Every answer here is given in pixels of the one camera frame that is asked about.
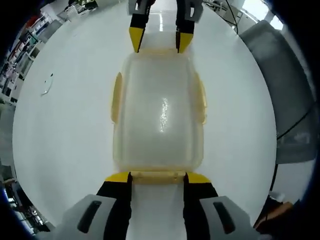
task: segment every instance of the white tabletop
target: white tabletop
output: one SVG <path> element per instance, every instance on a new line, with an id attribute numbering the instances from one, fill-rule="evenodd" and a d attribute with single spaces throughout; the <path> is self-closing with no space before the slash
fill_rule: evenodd
<path id="1" fill-rule="evenodd" d="M 126 7 L 122 3 L 96 10 L 58 29 L 35 59 L 17 102 L 13 123 L 17 178 L 54 225 L 68 208 L 95 194 L 104 179 L 117 172 L 110 106 L 115 77 L 133 52 Z M 211 179 L 218 194 L 238 204 L 253 224 L 267 198 L 276 159 L 276 124 L 268 88 L 242 40 L 206 7 L 195 26 L 192 47 L 208 105 L 204 159 L 196 172 Z M 51 89 L 41 96 L 49 78 Z M 178 221 L 175 234 L 183 239 L 182 194 L 178 194 L 182 189 L 169 188 L 135 189 L 132 217 L 147 219 L 146 229 L 155 224 L 152 210 L 162 211 L 163 216 L 178 211 L 179 220 L 176 216 L 171 220 Z M 155 207 L 155 197 L 167 201 L 169 208 Z M 141 206 L 137 199 L 149 201 L 150 217 L 135 214 Z M 156 221 L 158 228 L 152 234 L 163 230 L 161 218 Z"/>

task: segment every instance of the gray chair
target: gray chair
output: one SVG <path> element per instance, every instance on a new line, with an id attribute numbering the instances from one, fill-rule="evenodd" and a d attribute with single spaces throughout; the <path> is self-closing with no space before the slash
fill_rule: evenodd
<path id="1" fill-rule="evenodd" d="M 270 93 L 278 138 L 276 164 L 315 159 L 318 109 L 295 53 L 282 34 L 265 20 L 240 37 L 255 58 Z"/>

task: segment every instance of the window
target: window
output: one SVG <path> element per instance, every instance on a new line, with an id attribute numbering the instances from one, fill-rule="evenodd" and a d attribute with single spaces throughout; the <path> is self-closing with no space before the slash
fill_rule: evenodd
<path id="1" fill-rule="evenodd" d="M 270 25 L 274 27 L 274 29 L 282 30 L 284 27 L 284 24 L 279 20 L 277 16 L 274 16 L 272 21 L 270 22 Z"/>
<path id="2" fill-rule="evenodd" d="M 269 11 L 267 5 L 260 0 L 245 0 L 242 8 L 259 21 L 265 19 Z"/>

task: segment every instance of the black cable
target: black cable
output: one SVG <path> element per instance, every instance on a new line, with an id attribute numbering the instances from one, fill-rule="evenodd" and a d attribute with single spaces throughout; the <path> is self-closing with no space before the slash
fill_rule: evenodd
<path id="1" fill-rule="evenodd" d="M 231 11 L 231 14 L 232 14 L 233 20 L 234 20 L 234 22 L 235 22 L 235 24 L 234 24 L 234 25 L 235 25 L 235 29 L 236 29 L 236 34 L 238 34 L 238 32 L 239 32 L 239 30 L 238 30 L 238 23 L 237 23 L 237 21 L 236 21 L 236 18 L 235 18 L 234 12 L 232 11 L 231 6 L 230 6 L 230 4 L 229 4 L 228 0 L 225 0 L 225 1 L 226 1 L 226 4 L 228 5 L 228 7 L 229 7 L 230 11 Z"/>
<path id="2" fill-rule="evenodd" d="M 288 128 L 288 130 L 286 130 L 284 133 L 279 135 L 276 139 L 277 140 L 281 139 L 283 136 L 285 136 L 287 133 L 289 133 L 295 126 L 297 126 L 302 120 L 304 120 L 307 117 L 307 115 L 312 111 L 315 104 L 316 104 L 316 101 L 310 106 L 308 111 L 306 111 L 306 113 L 295 124 L 293 124 L 290 128 Z"/>
<path id="3" fill-rule="evenodd" d="M 276 181 L 277 171 L 278 171 L 278 164 L 276 164 L 276 165 L 274 166 L 274 171 L 273 171 L 273 177 L 272 177 L 272 182 L 271 182 L 271 186 L 270 186 L 270 191 L 272 191 L 273 188 L 274 188 L 275 181 Z"/>
<path id="4" fill-rule="evenodd" d="M 303 119 L 305 119 L 308 114 L 312 111 L 312 109 L 314 108 L 314 106 L 316 105 L 316 101 L 310 106 L 310 108 L 308 109 L 308 111 L 306 111 L 306 113 L 295 123 L 293 124 L 290 128 L 288 128 L 288 130 L 286 130 L 284 133 L 282 133 L 281 135 L 279 135 L 276 139 L 279 140 L 282 137 L 284 137 L 287 133 L 289 133 L 295 126 L 297 126 L 299 123 L 301 123 L 301 121 Z M 276 176 L 277 176 L 277 171 L 278 171 L 278 164 L 275 165 L 274 167 L 274 172 L 273 172 L 273 177 L 272 177 L 272 182 L 271 182 L 271 186 L 270 186 L 270 191 L 273 190 L 274 185 L 275 185 L 275 181 L 276 181 Z"/>
<path id="5" fill-rule="evenodd" d="M 231 24 L 233 26 L 236 26 L 236 24 L 234 24 L 233 22 L 228 21 L 227 19 L 224 19 L 222 16 L 218 15 L 220 18 L 222 18 L 225 22 L 227 22 L 228 24 Z"/>

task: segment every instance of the plastic container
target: plastic container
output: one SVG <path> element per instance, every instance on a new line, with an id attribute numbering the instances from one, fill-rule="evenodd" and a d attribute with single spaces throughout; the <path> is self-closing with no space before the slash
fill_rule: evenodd
<path id="1" fill-rule="evenodd" d="M 204 89 L 171 50 L 133 53 L 116 79 L 113 159 L 121 171 L 192 171 L 203 159 Z"/>

